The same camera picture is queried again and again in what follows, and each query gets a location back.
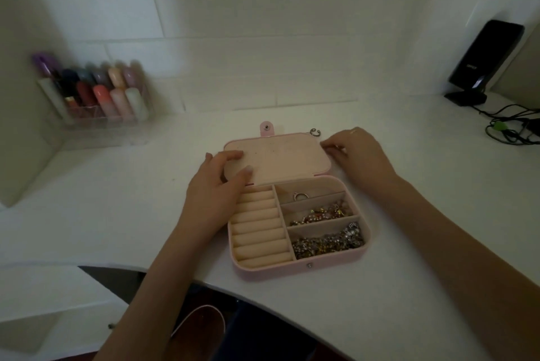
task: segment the silver ring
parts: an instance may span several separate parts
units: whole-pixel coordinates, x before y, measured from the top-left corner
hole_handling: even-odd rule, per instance
[[[300,196],[300,195],[304,195],[304,196],[306,196],[306,199],[309,199],[309,196],[308,196],[307,194],[295,192],[295,193],[293,194],[293,196],[294,196],[294,201],[295,201],[295,202],[297,202],[296,198],[297,198],[298,196]]]

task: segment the jewelry box lid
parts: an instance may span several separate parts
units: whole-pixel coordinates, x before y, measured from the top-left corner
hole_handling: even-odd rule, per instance
[[[305,179],[326,173],[332,166],[313,135],[305,132],[274,135],[274,127],[268,121],[261,124],[260,137],[227,142],[224,150],[244,151],[242,159],[226,163],[226,179],[251,165],[254,185]]]

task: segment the pink jewelry box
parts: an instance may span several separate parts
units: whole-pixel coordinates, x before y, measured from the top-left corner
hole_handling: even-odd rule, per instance
[[[227,179],[253,166],[252,184],[240,196],[228,222],[231,258],[240,276],[261,279],[354,261],[368,249],[372,232],[341,180],[325,175],[331,162],[309,133],[274,135],[273,125],[260,126],[261,137],[226,143],[225,150],[243,150],[244,157],[229,161]],[[294,201],[295,194],[303,194]],[[344,200],[352,216],[289,226],[311,209]],[[302,237],[338,233],[358,222],[364,245],[344,251],[296,259],[292,243]]]

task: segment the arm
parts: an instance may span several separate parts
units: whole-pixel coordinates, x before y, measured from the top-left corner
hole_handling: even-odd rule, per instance
[[[492,357],[540,359],[538,286],[398,177],[368,132],[341,131],[321,146],[407,235]]]
[[[162,359],[199,256],[233,215],[251,178],[252,168],[246,167],[231,181],[221,183],[226,161],[241,157],[242,151],[220,152],[214,158],[206,154],[187,188],[178,224],[94,361]]]

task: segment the black cable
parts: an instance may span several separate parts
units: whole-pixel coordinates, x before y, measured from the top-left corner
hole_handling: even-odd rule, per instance
[[[478,111],[480,114],[486,115],[491,118],[489,125],[485,127],[485,133],[490,138],[493,138],[496,141],[505,143],[507,145],[516,145],[516,146],[540,145],[540,141],[530,140],[530,137],[534,135],[533,132],[531,132],[527,137],[522,136],[523,132],[525,132],[525,130],[527,129],[529,122],[532,120],[526,117],[530,115],[539,114],[540,109],[538,108],[531,109],[531,108],[527,108],[519,104],[510,104],[501,108],[497,112],[486,112],[486,111],[483,111],[482,109],[475,107],[474,105],[471,105],[471,107],[474,108],[476,111]],[[503,112],[505,109],[508,109],[509,107],[520,107],[523,109],[523,111],[520,111],[511,116],[497,116],[498,114]],[[511,121],[520,122],[522,124],[521,130],[519,132],[517,132],[515,129],[510,129],[510,128],[503,129],[503,130],[494,128],[496,122],[511,122]],[[504,140],[501,139],[500,137],[496,137],[495,135],[493,135],[491,131],[499,132],[504,137]]]

